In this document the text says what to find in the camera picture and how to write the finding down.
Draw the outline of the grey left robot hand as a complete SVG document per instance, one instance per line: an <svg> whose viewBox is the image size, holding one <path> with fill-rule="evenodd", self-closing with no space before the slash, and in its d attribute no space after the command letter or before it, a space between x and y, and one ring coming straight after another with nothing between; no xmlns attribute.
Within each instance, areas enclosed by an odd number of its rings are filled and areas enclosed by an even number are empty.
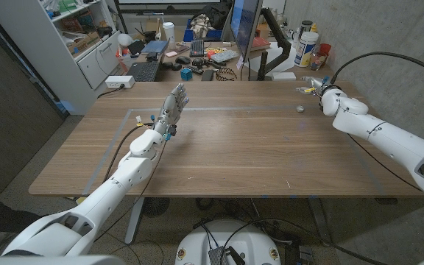
<svg viewBox="0 0 424 265"><path fill-rule="evenodd" d="M176 123L180 119L183 108L189 102L183 83L179 83L165 98L160 114L153 125L153 130L161 135L175 136L177 132Z"/></svg>

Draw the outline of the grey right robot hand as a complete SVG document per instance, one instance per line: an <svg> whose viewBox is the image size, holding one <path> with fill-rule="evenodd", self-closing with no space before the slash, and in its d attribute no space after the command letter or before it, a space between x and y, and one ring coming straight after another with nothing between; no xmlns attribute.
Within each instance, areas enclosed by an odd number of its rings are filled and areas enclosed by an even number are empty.
<svg viewBox="0 0 424 265"><path fill-rule="evenodd" d="M321 96L323 94L324 88L330 85L329 77L319 78L305 76L302 77L301 80L307 82L307 86L298 87L295 88L295 90L304 94L313 94Z"/></svg>

